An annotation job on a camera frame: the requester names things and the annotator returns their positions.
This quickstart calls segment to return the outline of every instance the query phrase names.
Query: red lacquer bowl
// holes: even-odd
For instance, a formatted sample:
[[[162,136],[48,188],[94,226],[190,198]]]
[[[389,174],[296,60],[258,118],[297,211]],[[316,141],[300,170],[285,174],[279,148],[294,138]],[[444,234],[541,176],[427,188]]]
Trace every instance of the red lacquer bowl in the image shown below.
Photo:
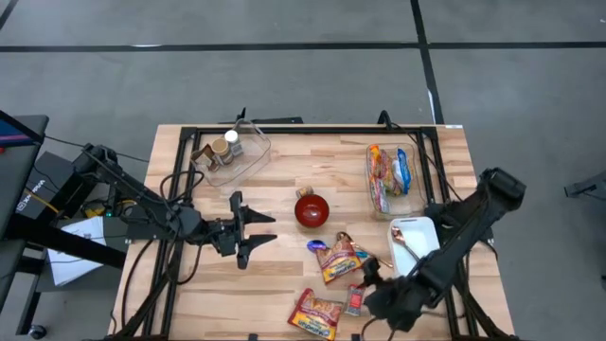
[[[306,227],[318,227],[329,218],[329,204],[319,195],[302,196],[294,206],[294,216]]]

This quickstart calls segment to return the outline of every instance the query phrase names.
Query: jar lid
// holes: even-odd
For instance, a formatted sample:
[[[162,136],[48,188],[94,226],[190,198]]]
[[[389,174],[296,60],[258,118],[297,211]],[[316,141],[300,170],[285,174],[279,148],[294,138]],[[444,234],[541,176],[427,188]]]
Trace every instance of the jar lid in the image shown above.
[[[227,144],[227,141],[225,141],[225,139],[222,137],[219,137],[216,140],[212,141],[211,147],[212,151],[219,155],[225,155],[227,151],[229,151],[229,145]]]
[[[228,131],[227,133],[225,133],[225,139],[227,140],[227,142],[230,143],[238,141],[238,132],[236,132],[235,130]]]

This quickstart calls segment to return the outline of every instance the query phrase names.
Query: white plate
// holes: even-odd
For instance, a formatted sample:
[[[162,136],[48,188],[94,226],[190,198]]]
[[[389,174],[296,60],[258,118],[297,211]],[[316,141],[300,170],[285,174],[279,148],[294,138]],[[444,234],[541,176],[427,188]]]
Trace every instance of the white plate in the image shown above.
[[[419,258],[428,255],[430,252],[439,249],[437,241],[436,228],[434,222],[427,217],[413,217],[394,219],[389,225],[387,238],[389,239],[389,248],[391,249],[391,260],[394,264],[394,272],[397,276],[406,276],[415,267],[417,261],[404,248],[404,246],[394,242],[391,236],[391,227],[395,226],[404,236],[406,245],[410,247]]]

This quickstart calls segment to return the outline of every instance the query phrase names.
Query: monitor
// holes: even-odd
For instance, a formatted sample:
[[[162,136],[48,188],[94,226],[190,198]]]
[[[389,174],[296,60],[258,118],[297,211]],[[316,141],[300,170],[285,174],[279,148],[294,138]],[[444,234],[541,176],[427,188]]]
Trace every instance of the monitor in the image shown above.
[[[42,144],[44,138],[0,110],[0,148]]]

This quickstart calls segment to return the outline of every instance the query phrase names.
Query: paper sheet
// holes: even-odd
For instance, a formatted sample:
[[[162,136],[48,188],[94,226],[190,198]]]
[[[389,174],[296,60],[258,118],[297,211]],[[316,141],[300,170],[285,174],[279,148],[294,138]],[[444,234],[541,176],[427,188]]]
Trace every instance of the paper sheet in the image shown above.
[[[70,224],[63,227],[62,230],[67,233],[90,239],[93,242],[106,245],[105,238],[103,238],[102,217],[95,217],[79,223]],[[57,286],[62,286],[69,283],[70,281],[102,266],[102,264],[94,261],[82,260],[78,257],[70,256],[63,252],[50,249],[48,250],[48,258],[50,260],[50,267],[53,272],[53,279],[55,281],[55,285]]]

